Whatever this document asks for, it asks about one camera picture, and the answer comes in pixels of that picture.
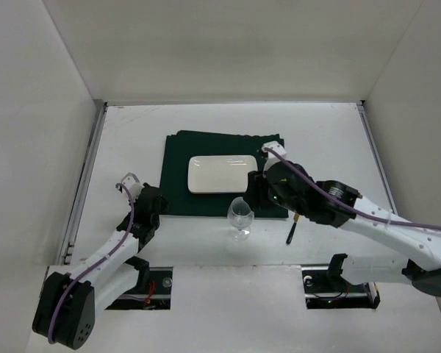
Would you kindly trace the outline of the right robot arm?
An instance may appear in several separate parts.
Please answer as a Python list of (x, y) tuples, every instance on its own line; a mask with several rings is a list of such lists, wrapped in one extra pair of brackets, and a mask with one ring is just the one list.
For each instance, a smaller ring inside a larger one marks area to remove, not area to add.
[(267, 171), (249, 172), (243, 198), (253, 210), (278, 206), (313, 223), (362, 235), (395, 251), (394, 255), (374, 257), (334, 254), (326, 276), (339, 289), (366, 282), (390, 282), (411, 285), (441, 298), (441, 231), (413, 227), (342, 182), (314, 181), (297, 164), (290, 168), (278, 162)]

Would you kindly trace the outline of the clear wine glass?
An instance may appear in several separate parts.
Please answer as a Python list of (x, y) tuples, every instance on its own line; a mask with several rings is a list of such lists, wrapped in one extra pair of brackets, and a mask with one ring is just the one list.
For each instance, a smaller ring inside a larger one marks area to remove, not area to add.
[(242, 197), (237, 197), (232, 201), (227, 219), (232, 226), (231, 234), (235, 241), (244, 241), (249, 237), (254, 212)]

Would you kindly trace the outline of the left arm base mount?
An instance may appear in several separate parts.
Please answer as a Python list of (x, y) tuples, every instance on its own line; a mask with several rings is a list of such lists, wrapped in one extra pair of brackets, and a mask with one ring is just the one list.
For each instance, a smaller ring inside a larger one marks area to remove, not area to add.
[(136, 285), (122, 293), (106, 310), (169, 310), (173, 267), (151, 267), (147, 260), (133, 257), (126, 264), (138, 270)]

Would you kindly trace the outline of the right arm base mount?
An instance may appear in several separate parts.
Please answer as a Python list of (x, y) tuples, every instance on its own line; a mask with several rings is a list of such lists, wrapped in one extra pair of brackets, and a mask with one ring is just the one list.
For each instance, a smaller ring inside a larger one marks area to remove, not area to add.
[(310, 310), (371, 309), (381, 303), (375, 283), (352, 285), (342, 278), (346, 254), (336, 254), (328, 265), (301, 267), (306, 308)]

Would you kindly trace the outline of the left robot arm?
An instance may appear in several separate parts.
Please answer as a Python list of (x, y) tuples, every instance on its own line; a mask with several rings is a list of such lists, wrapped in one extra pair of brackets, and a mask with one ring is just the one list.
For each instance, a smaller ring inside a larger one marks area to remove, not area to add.
[(148, 261), (138, 257), (158, 230), (159, 217), (168, 208), (162, 191), (147, 183), (119, 182), (129, 213), (107, 242), (71, 271), (55, 271), (43, 283), (32, 331), (77, 350), (95, 326), (99, 313), (117, 300), (131, 300), (130, 291), (157, 289)]

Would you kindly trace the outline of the white rectangular plate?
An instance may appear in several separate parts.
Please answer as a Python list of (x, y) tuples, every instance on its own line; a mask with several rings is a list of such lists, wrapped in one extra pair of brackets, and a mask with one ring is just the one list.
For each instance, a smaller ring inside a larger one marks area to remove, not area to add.
[(187, 188), (194, 194), (243, 193), (248, 173), (257, 169), (251, 155), (194, 156), (188, 163)]

